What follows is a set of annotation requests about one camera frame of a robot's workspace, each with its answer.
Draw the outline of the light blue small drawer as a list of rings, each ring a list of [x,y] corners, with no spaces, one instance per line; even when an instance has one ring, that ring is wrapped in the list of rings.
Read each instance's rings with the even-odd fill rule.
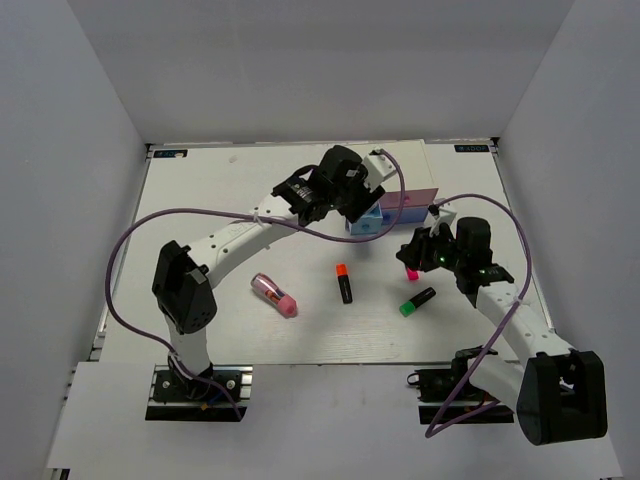
[[[383,215],[380,205],[376,203],[355,223],[345,221],[345,229],[351,236],[375,235],[382,229]]]

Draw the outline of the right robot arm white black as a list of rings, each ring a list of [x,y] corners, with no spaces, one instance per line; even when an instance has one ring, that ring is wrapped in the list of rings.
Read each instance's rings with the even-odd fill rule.
[[[458,290],[496,327],[516,354],[514,367],[492,346],[461,350],[452,361],[452,389],[435,414],[438,423],[459,395],[485,391],[517,416],[533,445],[603,437],[608,429],[605,372],[593,351],[579,351],[546,326],[520,298],[513,277],[494,263],[489,223],[464,217],[455,229],[418,228],[396,257],[412,270],[452,272]]]

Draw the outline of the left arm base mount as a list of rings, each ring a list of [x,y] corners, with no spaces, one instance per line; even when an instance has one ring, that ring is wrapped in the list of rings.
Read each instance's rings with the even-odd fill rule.
[[[221,389],[188,380],[167,365],[154,368],[146,406],[146,421],[233,423],[239,422],[249,406],[252,366],[218,366],[210,374],[237,405],[236,414]]]

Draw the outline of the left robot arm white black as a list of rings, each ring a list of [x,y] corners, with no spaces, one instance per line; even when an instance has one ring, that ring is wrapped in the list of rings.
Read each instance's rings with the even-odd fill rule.
[[[357,221],[396,173],[380,150],[360,156],[336,145],[319,164],[301,167],[276,185],[247,217],[188,245],[171,241],[161,248],[152,292],[168,325],[169,364],[178,374],[180,391],[199,399],[210,390],[213,367],[205,329],[217,313],[214,290],[222,280],[272,243],[331,211]]]

